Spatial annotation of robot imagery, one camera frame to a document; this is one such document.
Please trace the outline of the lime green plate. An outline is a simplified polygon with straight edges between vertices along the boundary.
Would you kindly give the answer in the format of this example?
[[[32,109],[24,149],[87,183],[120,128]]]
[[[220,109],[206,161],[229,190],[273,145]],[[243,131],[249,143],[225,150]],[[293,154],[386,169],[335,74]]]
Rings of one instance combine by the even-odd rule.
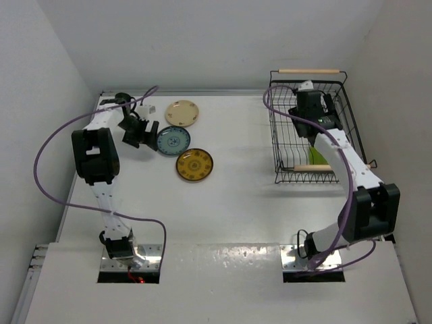
[[[308,161],[310,165],[329,165],[323,155],[313,146],[309,147]]]

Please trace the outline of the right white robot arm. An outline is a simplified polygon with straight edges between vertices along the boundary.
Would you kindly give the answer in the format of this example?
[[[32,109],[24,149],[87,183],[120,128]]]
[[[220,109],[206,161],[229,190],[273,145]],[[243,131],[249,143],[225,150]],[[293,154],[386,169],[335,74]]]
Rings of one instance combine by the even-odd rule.
[[[391,234],[400,190],[395,184],[385,184],[354,150],[329,94],[297,90],[296,106],[289,114],[299,137],[324,157],[346,193],[337,221],[306,236],[306,268],[312,271],[334,250]]]

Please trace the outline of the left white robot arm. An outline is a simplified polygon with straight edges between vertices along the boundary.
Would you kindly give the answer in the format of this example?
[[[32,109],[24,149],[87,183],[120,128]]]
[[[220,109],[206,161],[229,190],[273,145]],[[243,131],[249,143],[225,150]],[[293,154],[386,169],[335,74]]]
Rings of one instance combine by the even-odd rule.
[[[84,129],[72,132],[76,171],[90,186],[99,208],[103,210],[104,230],[99,240],[105,246],[109,258],[138,269],[144,264],[145,256],[139,252],[132,226],[115,214],[115,179],[120,172],[120,162],[110,127],[118,126],[124,131],[122,142],[136,149],[146,145],[157,151],[159,122],[140,117],[135,112],[134,98],[124,92],[101,101],[100,106],[98,113]]]

